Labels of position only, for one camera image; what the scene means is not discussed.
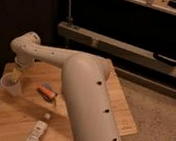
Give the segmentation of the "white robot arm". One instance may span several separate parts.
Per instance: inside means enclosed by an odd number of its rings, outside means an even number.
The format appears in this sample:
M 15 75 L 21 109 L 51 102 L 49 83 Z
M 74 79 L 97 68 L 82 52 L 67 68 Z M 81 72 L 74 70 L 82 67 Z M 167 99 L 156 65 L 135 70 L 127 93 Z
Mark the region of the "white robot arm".
M 107 80 L 110 63 L 87 52 L 45 46 L 34 32 L 11 41 L 16 65 L 26 69 L 40 60 L 61 69 L 61 88 L 74 141 L 122 141 Z

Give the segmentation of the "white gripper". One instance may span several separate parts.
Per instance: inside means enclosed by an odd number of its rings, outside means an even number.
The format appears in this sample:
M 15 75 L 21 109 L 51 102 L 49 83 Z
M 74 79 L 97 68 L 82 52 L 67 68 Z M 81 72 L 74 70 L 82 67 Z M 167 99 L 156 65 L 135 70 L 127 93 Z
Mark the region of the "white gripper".
M 31 63 L 30 64 L 25 64 L 25 63 L 21 63 L 19 62 L 19 60 L 16 58 L 14 58 L 15 61 L 15 67 L 17 69 L 12 71 L 12 76 L 11 76 L 11 81 L 13 83 L 16 83 L 17 81 L 19 81 L 19 78 L 21 77 L 21 72 L 20 71 L 27 71 L 29 68 L 31 68 Z

